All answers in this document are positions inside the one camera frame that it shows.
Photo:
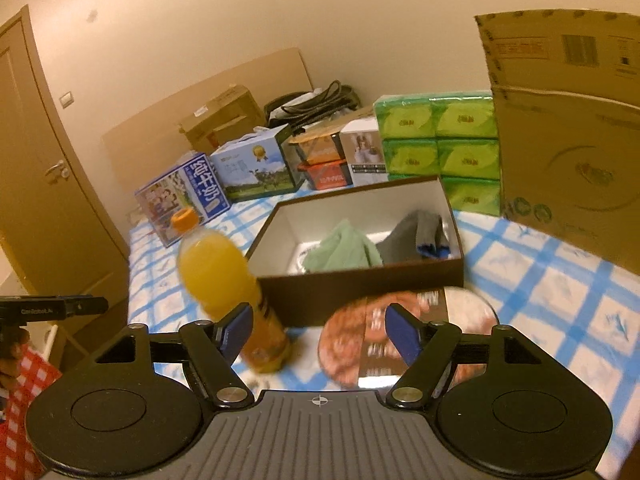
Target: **tablecloth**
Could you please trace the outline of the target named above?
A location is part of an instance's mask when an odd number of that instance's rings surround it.
[[[271,210],[297,193],[236,203],[207,226],[246,251]],[[607,403],[614,433],[598,472],[615,478],[633,447],[640,422],[640,278],[556,238],[503,218],[455,212],[465,252],[465,286],[510,324],[588,384]],[[178,245],[164,248],[151,225],[130,232],[129,322],[173,332],[205,318],[180,286]],[[252,388],[338,389],[319,368],[319,328],[290,330],[292,360],[278,374],[254,376],[234,368]],[[186,384],[178,365],[158,373]]]

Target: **orange juice bottle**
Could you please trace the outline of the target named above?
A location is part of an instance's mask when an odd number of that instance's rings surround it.
[[[254,310],[254,328],[240,356],[255,372],[279,370],[289,355],[289,338],[241,251],[225,235],[198,225],[193,207],[178,211],[171,222],[184,233],[177,266],[185,288],[213,321],[225,317],[239,303],[249,303]]]

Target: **blue milk box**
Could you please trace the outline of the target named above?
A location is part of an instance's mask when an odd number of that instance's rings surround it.
[[[180,239],[171,227],[175,212],[193,207],[203,224],[231,207],[204,153],[175,166],[137,190],[135,196],[165,247]]]
[[[288,124],[230,140],[210,156],[229,200],[290,193],[304,180]]]

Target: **door frame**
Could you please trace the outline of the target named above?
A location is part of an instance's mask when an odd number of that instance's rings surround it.
[[[47,84],[47,79],[44,75],[44,70],[42,68],[42,64],[40,63],[40,57],[38,56],[38,49],[36,47],[36,40],[33,35],[33,29],[31,27],[31,19],[29,14],[29,6],[24,6],[20,9],[20,11],[11,19],[9,19],[5,24],[0,25],[0,36],[2,36],[9,28],[13,27],[16,23],[20,22],[22,24],[22,31],[24,33],[24,43],[27,48],[27,53],[29,56],[29,60],[31,63],[31,71],[33,72],[33,77],[36,81],[36,86],[38,87],[38,93],[40,94],[40,99],[42,104],[44,105],[45,112],[47,117],[49,118],[49,124],[53,130],[53,133],[58,140],[58,144],[62,149],[63,155],[68,162],[69,169],[74,174],[78,184],[80,185],[80,189],[84,194],[87,202],[90,204],[91,208],[94,210],[95,215],[98,217],[100,224],[107,234],[113,241],[114,245],[122,254],[122,257],[125,261],[129,259],[129,246],[125,242],[124,238],[120,234],[120,232],[116,229],[116,226],[111,221],[110,216],[108,215],[106,209],[100,202],[98,195],[96,194],[93,186],[89,182],[89,179],[82,168],[82,164],[76,155],[76,152],[71,145],[71,141],[69,140],[65,127],[62,124],[62,120],[60,120],[60,116],[58,115],[58,110],[56,108],[56,104],[53,101],[53,97],[51,96],[51,92],[49,91],[49,85]],[[24,285],[24,288],[30,294],[36,294],[33,284],[30,282],[29,277],[25,275],[20,263],[15,258],[13,251],[9,244],[6,241],[4,233],[0,232],[0,246],[2,246],[2,250],[11,263],[12,267],[16,274],[18,274],[18,278]]]

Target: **door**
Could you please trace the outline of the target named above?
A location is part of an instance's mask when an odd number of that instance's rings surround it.
[[[0,243],[31,294],[127,297],[124,241],[57,117],[28,12],[0,27]]]

